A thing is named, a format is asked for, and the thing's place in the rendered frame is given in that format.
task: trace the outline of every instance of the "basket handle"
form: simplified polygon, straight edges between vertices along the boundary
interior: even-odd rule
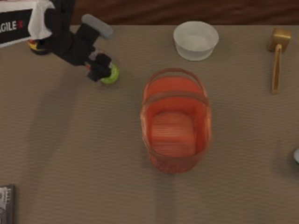
[[[180,69],[180,68],[167,68],[167,69],[162,69],[160,71],[157,71],[155,72],[148,80],[147,84],[145,85],[145,88],[144,88],[144,92],[147,92],[148,91],[148,88],[150,87],[152,81],[158,77],[159,75],[162,75],[163,73],[166,73],[166,72],[181,72],[181,73],[184,73],[186,75],[189,75],[191,76],[192,78],[194,78],[196,80],[196,82],[198,83],[198,85],[200,86],[200,88],[203,90],[204,92],[204,95],[206,97],[206,90],[205,88],[203,87],[201,81],[199,80],[199,78],[194,75],[194,73],[190,72],[190,71],[187,71],[185,69]]]

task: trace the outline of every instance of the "gray round object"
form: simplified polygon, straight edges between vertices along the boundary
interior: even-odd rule
[[[294,160],[299,164],[299,148],[297,148],[294,152]]]

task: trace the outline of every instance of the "red object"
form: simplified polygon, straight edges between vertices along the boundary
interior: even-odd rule
[[[164,173],[192,169],[211,139],[211,112],[200,80],[183,69],[155,73],[143,92],[142,137],[152,164]]]

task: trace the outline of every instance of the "wooden handle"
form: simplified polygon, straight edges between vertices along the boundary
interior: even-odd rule
[[[282,50],[281,44],[276,45],[274,68],[272,74],[272,94],[278,94],[279,91],[281,50]]]

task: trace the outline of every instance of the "red logo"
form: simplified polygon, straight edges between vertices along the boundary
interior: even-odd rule
[[[18,20],[17,26],[18,26],[18,29],[22,29],[24,26],[23,20]]]

